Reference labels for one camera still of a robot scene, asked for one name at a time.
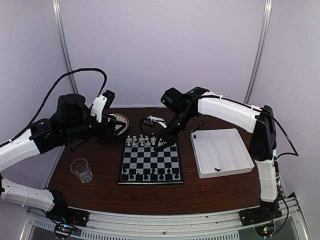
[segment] chessboard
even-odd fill
[[[179,144],[154,151],[156,137],[128,136],[124,143],[118,184],[183,184]]]

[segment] black cable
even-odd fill
[[[273,117],[272,115],[270,115],[270,114],[268,114],[268,113],[266,113],[266,112],[262,112],[261,114],[262,114],[262,115],[265,115],[265,116],[267,116],[268,118],[271,118],[271,119],[273,119],[273,120],[275,121],[275,123],[279,126],[279,128],[280,128],[281,131],[283,132],[284,136],[285,136],[286,139],[288,140],[288,142],[289,142],[292,150],[294,151],[294,152],[284,152],[284,153],[281,153],[281,154],[279,154],[279,155],[275,158],[275,160],[277,160],[278,158],[280,158],[280,157],[283,156],[283,155],[293,155],[293,156],[298,157],[299,154],[298,154],[298,152],[297,152],[294,144],[293,144],[292,141],[290,140],[290,138],[289,138],[288,134],[286,133],[285,129],[281,126],[280,122],[278,122],[278,120],[277,120],[275,117]]]
[[[274,236],[274,235],[276,235],[278,232],[280,232],[280,230],[285,226],[285,224],[286,224],[286,222],[287,222],[287,220],[288,220],[288,218],[289,218],[289,207],[288,207],[288,204],[286,203],[284,196],[282,196],[282,192],[281,192],[281,190],[280,190],[280,187],[278,186],[277,188],[278,188],[278,193],[279,193],[279,195],[280,195],[280,198],[282,199],[282,201],[283,201],[283,203],[284,203],[284,205],[285,205],[285,207],[286,207],[286,211],[287,211],[287,212],[286,212],[286,217],[285,217],[285,220],[284,220],[283,224],[281,225],[281,227],[279,227],[279,229],[278,229],[277,231],[275,231],[275,233],[272,234],[272,236]]]
[[[79,68],[70,72],[67,72],[65,74],[62,74],[56,81],[55,83],[52,85],[52,87],[50,88],[50,90],[48,91],[48,93],[45,95],[43,102],[41,103],[38,111],[36,112],[36,114],[34,115],[34,117],[30,120],[30,122],[27,124],[27,126],[22,129],[17,135],[15,135],[13,138],[11,138],[8,141],[3,142],[2,144],[0,144],[0,148],[11,143],[12,141],[16,140],[17,138],[19,138],[26,130],[28,130],[28,128],[30,128],[31,124],[35,121],[35,119],[38,117],[39,113],[41,112],[42,108],[44,107],[48,97],[50,96],[51,92],[55,89],[55,87],[57,86],[57,84],[66,76],[75,74],[75,73],[79,73],[79,72],[88,72],[88,71],[94,71],[94,72],[99,72],[103,75],[104,80],[103,80],[103,84],[101,86],[101,89],[98,93],[98,96],[101,94],[102,90],[104,89],[106,83],[107,83],[107,75],[106,73],[99,69],[99,68],[95,68],[95,67],[88,67],[88,68]]]
[[[49,217],[44,210],[41,209],[41,211],[45,214],[45,216],[46,216],[48,219],[51,220],[51,222],[53,222],[53,223],[55,224],[55,226],[54,226],[54,228],[53,228],[53,233],[54,233],[54,235],[55,235],[57,238],[67,239],[67,238],[69,238],[69,237],[72,235],[72,233],[73,233],[74,231],[77,231],[77,230],[78,230],[77,227],[71,226],[70,224],[67,224],[67,223],[65,223],[65,222],[56,222],[56,221],[53,220],[51,217]],[[71,230],[71,232],[69,232],[67,235],[60,234],[60,233],[57,232],[57,231],[60,231],[60,230],[59,230],[60,227],[63,227],[63,228],[68,229],[68,230]]]

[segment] chess piece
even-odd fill
[[[142,136],[142,134],[140,135],[140,138],[139,138],[139,142],[140,143],[143,143],[143,141],[144,141],[145,139],[144,139],[144,137]]]

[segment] small black object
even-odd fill
[[[142,181],[142,174],[137,173],[137,174],[135,175],[135,179],[136,179],[137,181]]]

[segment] metal base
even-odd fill
[[[279,205],[277,206],[276,210],[272,212],[268,208],[259,206],[255,208],[242,210],[239,212],[239,215],[242,226],[245,227],[249,225],[256,225],[268,222],[272,219],[280,218],[282,217],[282,212],[279,208]]]
[[[47,212],[46,217],[53,219],[57,222],[67,223],[71,226],[76,225],[79,227],[86,227],[89,219],[89,212],[74,209],[74,208],[68,208],[67,214],[57,214],[57,212]]]

